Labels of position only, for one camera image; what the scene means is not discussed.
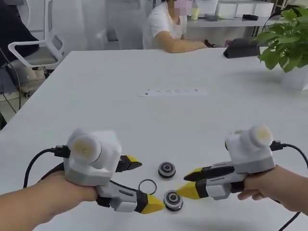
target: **woman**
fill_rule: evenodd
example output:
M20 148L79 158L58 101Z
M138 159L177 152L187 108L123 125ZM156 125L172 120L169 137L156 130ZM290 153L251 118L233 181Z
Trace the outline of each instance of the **woman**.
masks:
M169 53L206 48L204 42L184 39L192 6L193 0L162 0L151 12L143 30L143 48L164 49Z

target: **shelf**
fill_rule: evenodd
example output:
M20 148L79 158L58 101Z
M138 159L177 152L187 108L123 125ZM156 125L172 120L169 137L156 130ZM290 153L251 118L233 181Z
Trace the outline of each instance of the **shelf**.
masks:
M219 19L218 21L207 21L204 18L199 18L196 21L188 20L187 27L252 27L264 26L268 18L260 17L257 21L243 20L242 18L236 19ZM266 25L272 25L279 22L277 18L270 19Z

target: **black rubber o-ring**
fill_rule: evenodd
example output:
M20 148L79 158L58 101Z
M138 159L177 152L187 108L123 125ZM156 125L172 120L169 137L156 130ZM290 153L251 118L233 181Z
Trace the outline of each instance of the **black rubber o-ring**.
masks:
M140 192L143 192L143 191L141 191L140 190L140 186L141 186L141 184L142 183L144 183L144 182L146 182L146 181L150 181L150 182L152 182L153 184L154 184L154 186L155 186L155 190L154 190L154 192L153 193L151 193L151 194L149 194L149 195L153 195L155 192L156 192L156 190L157 190L157 184L155 183L155 181L154 180L151 180L151 179L145 179L145 180L143 180L143 181L141 181L140 183L139 183L139 185L138 185L138 190L140 191Z

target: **person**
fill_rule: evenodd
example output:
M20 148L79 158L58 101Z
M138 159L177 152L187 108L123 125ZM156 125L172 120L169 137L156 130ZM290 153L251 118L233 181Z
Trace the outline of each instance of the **person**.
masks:
M183 53L206 48L202 41L185 40L187 15L193 0L162 0L148 17L143 29L144 49L164 49L169 53Z
M247 177L244 184L246 190L238 195L240 200L269 197L290 211L308 216L308 178L277 166ZM63 172L57 172L29 188L0 196L0 230L31 231L81 202L96 198L93 187L74 185L65 180Z

